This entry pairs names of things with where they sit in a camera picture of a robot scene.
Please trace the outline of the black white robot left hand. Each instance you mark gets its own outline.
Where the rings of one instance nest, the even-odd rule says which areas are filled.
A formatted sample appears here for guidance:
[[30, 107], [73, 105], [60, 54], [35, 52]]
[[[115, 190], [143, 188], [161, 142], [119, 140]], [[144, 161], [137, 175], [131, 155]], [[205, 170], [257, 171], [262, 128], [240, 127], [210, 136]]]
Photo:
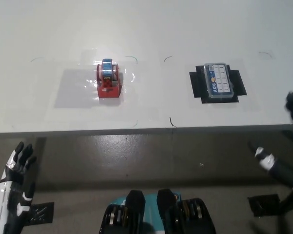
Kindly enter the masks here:
[[37, 160], [33, 145], [21, 141], [12, 151], [0, 179], [0, 234], [20, 234], [27, 222], [35, 182], [24, 188], [25, 175]]

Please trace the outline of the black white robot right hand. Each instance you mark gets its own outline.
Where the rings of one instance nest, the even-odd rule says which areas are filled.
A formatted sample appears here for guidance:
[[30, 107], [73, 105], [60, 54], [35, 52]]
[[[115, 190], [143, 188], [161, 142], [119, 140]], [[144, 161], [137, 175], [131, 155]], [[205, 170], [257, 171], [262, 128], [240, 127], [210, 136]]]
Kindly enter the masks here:
[[[293, 91], [287, 94], [285, 107], [293, 122]], [[277, 158], [261, 146], [256, 146], [250, 142], [249, 148], [254, 153], [255, 159], [262, 169], [280, 183], [293, 188], [293, 167], [291, 165]]]

